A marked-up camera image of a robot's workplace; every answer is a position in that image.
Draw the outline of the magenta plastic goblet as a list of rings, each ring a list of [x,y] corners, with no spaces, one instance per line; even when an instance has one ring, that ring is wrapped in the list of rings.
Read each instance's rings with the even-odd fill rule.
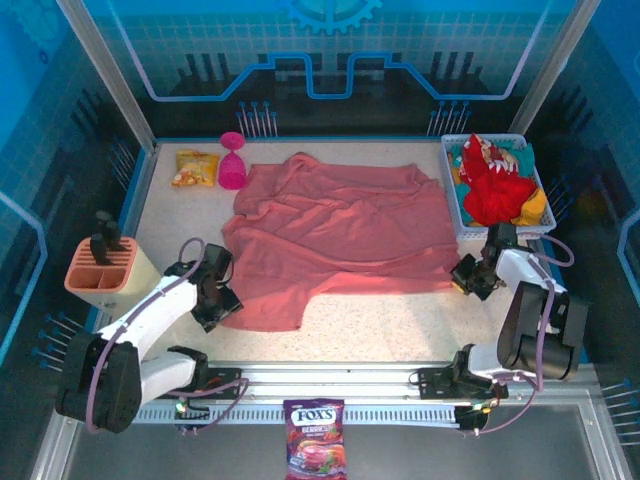
[[[228,150],[219,165],[219,184],[227,190],[240,190],[247,181],[246,166],[238,154],[245,145],[244,136],[237,132],[226,132],[220,137],[219,142]]]

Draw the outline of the pink t-shirt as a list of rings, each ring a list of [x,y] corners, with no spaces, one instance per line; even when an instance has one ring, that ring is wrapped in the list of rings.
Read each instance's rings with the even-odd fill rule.
[[[251,167],[222,235],[242,310],[223,326],[300,329],[320,294],[449,288],[458,244],[439,181],[415,164],[323,163],[298,153]]]

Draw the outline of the white plastic basket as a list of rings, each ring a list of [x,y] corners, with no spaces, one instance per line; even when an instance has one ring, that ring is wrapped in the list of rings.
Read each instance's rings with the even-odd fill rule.
[[[482,134],[483,138],[491,142],[510,142],[516,149],[524,149],[528,143],[524,136],[513,133],[503,134]],[[462,147],[470,138],[469,134],[445,134],[440,137],[441,158],[440,171],[444,191],[447,197],[449,212],[452,219],[454,231],[458,241],[466,240],[486,240],[488,228],[484,226],[467,226],[461,216],[461,206],[458,201],[455,183],[451,172],[448,154],[454,146]],[[519,238],[525,240],[537,239],[543,234],[548,234],[557,227],[557,221],[549,204],[545,205],[545,209],[541,220],[537,225],[533,226],[517,226],[516,232]]]

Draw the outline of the red t-shirt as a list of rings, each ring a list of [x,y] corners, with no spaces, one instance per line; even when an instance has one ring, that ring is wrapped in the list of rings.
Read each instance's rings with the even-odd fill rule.
[[[463,207],[476,224],[514,223],[538,191],[530,175],[521,174],[520,161],[510,150],[477,134],[463,144],[456,161],[460,183],[469,189]]]

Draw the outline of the yellow t-shirt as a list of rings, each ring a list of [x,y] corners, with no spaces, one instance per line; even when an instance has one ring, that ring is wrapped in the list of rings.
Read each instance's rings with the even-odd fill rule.
[[[516,226],[539,226],[547,205],[547,198],[542,188],[536,191],[522,204],[520,214],[511,220]]]

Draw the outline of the black controller board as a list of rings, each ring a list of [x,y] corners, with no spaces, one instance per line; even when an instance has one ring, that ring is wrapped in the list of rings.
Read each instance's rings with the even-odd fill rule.
[[[471,433],[484,429],[488,423],[491,410],[491,406],[484,404],[456,406],[454,415],[458,429],[462,432]]]
[[[195,428],[194,425],[186,424],[186,421],[208,420],[211,416],[207,407],[195,406],[186,397],[180,397],[177,400],[174,410],[174,419],[178,421],[175,427],[181,434]]]

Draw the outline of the yellow chips bag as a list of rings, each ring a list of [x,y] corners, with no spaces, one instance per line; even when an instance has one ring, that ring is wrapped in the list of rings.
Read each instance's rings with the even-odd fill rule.
[[[188,187],[202,185],[213,187],[220,156],[195,150],[178,150],[176,152],[176,169],[171,185]]]

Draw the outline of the teal t-shirt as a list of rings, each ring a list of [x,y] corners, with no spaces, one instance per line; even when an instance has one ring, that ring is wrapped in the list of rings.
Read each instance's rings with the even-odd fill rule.
[[[533,153],[533,149],[532,149],[532,147],[530,145],[526,146],[524,149],[516,149],[515,147],[512,146],[512,144],[510,142],[493,142],[493,143],[495,143],[499,147],[504,147],[504,148],[510,150],[511,153],[514,156],[516,156],[520,161],[520,172],[521,172],[521,174],[522,175],[529,174],[530,177],[534,180],[533,172],[534,172],[534,167],[535,167],[535,156],[534,156],[534,153]],[[460,183],[460,179],[458,177],[458,169],[457,169],[458,162],[456,161],[456,159],[461,155],[462,147],[459,147],[459,146],[452,147],[451,148],[451,152],[448,154],[448,160],[450,162],[451,172],[452,172],[454,183],[455,183],[456,195],[457,195],[458,201],[460,202],[460,206],[461,206],[462,220],[467,226],[479,227],[479,226],[483,226],[483,225],[476,224],[471,219],[471,217],[467,214],[467,212],[465,211],[465,209],[463,207],[463,199],[464,199],[464,196],[466,195],[466,193],[469,191],[469,189],[464,184]]]

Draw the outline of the orange and cream knife block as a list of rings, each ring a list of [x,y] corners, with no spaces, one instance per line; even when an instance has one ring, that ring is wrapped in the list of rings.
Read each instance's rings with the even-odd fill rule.
[[[91,251],[91,238],[82,240],[64,280],[67,291],[117,319],[141,302],[159,283],[161,274],[136,240],[122,237],[124,251],[106,252],[100,265]]]

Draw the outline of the purple Fox's candy bag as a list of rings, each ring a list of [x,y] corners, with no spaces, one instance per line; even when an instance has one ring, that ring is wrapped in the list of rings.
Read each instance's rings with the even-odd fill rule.
[[[344,401],[285,400],[285,480],[347,480]]]

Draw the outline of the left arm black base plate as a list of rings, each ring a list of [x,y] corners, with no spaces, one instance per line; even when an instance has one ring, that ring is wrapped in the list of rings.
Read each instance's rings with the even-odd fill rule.
[[[237,367],[209,368],[200,386],[187,386],[159,396],[159,399],[184,397],[214,400],[233,400],[239,397],[243,370]]]

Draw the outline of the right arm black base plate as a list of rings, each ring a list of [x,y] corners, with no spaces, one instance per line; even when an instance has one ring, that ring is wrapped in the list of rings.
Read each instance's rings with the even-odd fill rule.
[[[509,397],[506,386],[495,385],[489,379],[453,366],[421,368],[416,374],[422,400],[502,400]]]

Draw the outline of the aluminium mounting rail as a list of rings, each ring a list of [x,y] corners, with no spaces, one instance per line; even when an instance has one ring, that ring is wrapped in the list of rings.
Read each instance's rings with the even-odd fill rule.
[[[468,406],[479,400],[453,397],[420,400],[418,386],[410,384],[410,376],[420,368],[445,367],[448,362],[210,362],[214,367],[240,368],[249,379],[243,402],[276,404],[285,399],[336,398],[346,404],[451,404]],[[545,381],[544,390],[536,395],[537,404],[578,404],[587,397],[602,400],[598,379],[592,365],[580,365],[568,382]],[[508,386],[509,397],[501,403],[522,405],[530,397],[532,387],[526,382]]]

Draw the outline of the aluminium frame post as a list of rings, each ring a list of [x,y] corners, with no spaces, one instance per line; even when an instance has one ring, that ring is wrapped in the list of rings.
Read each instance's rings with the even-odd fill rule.
[[[136,140],[153,152],[156,138],[122,71],[82,0],[56,0]]]
[[[526,134],[600,3],[601,0],[575,0],[574,7],[509,126],[509,133]]]

